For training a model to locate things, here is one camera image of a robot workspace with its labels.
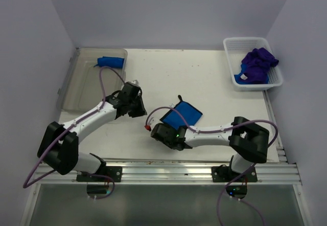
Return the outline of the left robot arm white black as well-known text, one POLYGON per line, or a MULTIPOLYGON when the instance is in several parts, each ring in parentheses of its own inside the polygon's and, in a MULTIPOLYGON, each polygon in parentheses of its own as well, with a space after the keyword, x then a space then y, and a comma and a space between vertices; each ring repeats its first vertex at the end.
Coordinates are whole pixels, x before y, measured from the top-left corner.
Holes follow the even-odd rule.
POLYGON ((101 181, 106 175, 106 163, 94 154, 79 152, 79 144, 104 124, 126 114, 132 118, 147 114, 137 81, 126 82, 120 91, 106 96, 104 101, 76 119, 49 124, 37 156, 61 175, 77 171, 101 181))

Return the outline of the grey towel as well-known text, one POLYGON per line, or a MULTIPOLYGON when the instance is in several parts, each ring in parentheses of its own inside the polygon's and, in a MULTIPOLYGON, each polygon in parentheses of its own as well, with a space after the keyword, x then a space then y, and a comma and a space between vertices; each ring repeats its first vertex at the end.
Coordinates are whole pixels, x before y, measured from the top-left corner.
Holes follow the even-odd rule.
MULTIPOLYGON (((200 120, 203 113, 190 103, 185 102, 181 95, 178 95, 178 99, 179 102, 173 108, 182 115, 188 125, 194 126, 200 120)), ((169 110, 160 118, 160 121, 170 125, 176 130, 180 126, 186 126, 179 114, 173 110, 169 110)))

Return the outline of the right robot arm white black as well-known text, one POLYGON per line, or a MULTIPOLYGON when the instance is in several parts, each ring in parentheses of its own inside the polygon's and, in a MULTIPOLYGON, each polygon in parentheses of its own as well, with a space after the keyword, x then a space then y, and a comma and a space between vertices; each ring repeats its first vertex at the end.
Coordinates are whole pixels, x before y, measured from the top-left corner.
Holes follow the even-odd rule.
POLYGON ((153 139, 173 150, 201 146, 232 148, 237 154, 232 156, 227 174, 236 182, 246 175, 250 165, 267 161, 269 131, 244 117, 235 117, 232 123, 218 127, 180 126, 177 129, 151 117, 148 129, 153 139))

